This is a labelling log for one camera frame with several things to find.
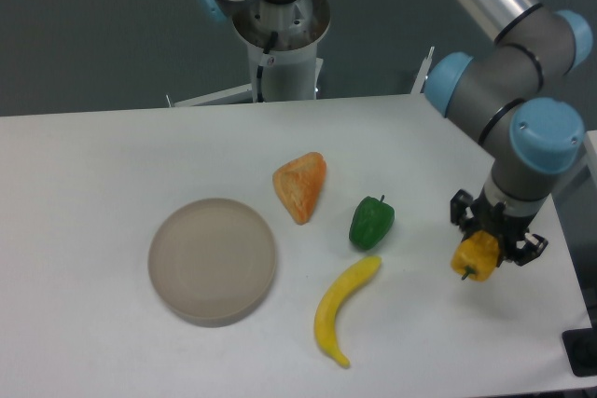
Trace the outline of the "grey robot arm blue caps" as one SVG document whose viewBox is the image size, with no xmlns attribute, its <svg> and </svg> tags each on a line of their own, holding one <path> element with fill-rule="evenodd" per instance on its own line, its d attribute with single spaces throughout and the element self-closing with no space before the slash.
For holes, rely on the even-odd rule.
<svg viewBox="0 0 597 398">
<path fill-rule="evenodd" d="M 445 57 L 425 80 L 424 96 L 494 159 L 477 197 L 459 191 L 451 199 L 451 221 L 464 235 L 453 268 L 478 279 L 483 268 L 525 265 L 547 247 L 529 226 L 575 162 L 585 131 L 572 106 L 541 90 L 587 59 L 593 34 L 582 16 L 538 0 L 458 1 L 494 51 L 481 61 L 462 52 Z M 315 97 L 316 47 L 330 23 L 326 0 L 200 2 L 214 20 L 232 20 L 246 44 L 255 102 Z"/>
</svg>

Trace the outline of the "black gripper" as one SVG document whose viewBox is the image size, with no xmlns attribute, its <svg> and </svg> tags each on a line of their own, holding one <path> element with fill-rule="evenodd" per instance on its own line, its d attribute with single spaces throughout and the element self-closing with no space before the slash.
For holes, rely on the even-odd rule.
<svg viewBox="0 0 597 398">
<path fill-rule="evenodd" d="M 507 215 L 503 203 L 492 206 L 486 199 L 474 200 L 463 189 L 451 198 L 450 219 L 462 233 L 462 240 L 480 230 L 493 235 L 500 248 L 498 267 L 505 261 L 524 266 L 548 247 L 546 238 L 528 232 L 530 218 Z"/>
</svg>

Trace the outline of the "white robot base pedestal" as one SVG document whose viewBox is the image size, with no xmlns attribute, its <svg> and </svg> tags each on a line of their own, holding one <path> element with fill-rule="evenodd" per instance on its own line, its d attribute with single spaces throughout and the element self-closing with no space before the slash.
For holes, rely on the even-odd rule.
<svg viewBox="0 0 597 398">
<path fill-rule="evenodd" d="M 246 45 L 254 102 L 316 97 L 318 45 L 330 19 L 327 0 L 263 0 L 233 16 L 234 29 Z"/>
</svg>

